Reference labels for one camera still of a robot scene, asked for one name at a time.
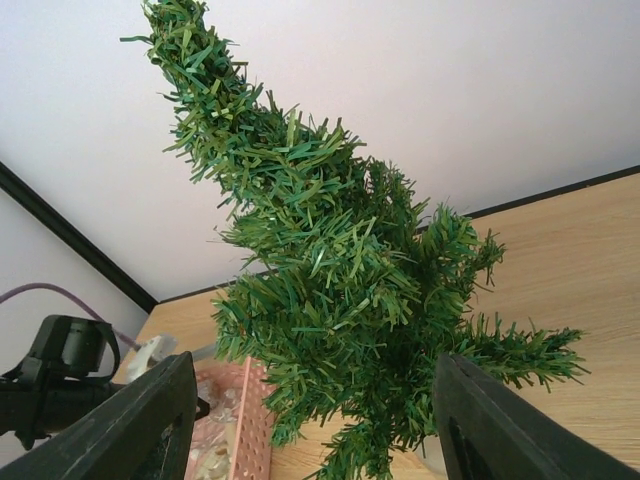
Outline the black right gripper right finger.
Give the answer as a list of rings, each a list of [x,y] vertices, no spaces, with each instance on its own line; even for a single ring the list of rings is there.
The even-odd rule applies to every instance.
[[[460,355],[438,357],[436,425],[450,479],[637,479]]]

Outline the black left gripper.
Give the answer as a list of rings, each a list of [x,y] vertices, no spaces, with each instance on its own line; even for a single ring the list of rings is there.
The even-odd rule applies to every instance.
[[[1,433],[26,450],[70,427],[132,382],[95,377],[106,348],[121,359],[111,324],[66,315],[43,321],[25,357],[1,375]]]

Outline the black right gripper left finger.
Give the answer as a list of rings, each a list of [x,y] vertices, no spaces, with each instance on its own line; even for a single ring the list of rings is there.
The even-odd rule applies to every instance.
[[[1,477],[182,479],[196,411],[192,356],[171,355]]]

